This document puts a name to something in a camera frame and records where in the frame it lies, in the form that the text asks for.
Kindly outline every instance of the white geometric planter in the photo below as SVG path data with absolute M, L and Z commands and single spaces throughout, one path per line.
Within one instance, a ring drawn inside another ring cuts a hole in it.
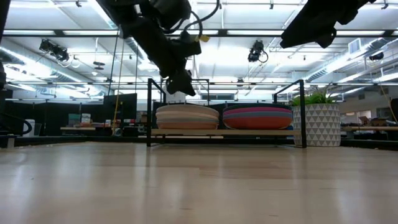
M 340 108 L 338 105 L 306 105 L 305 115 L 308 146 L 340 146 Z M 293 107 L 293 122 L 294 129 L 301 130 L 301 114 L 299 106 Z M 301 146 L 301 136 L 294 136 L 294 143 Z

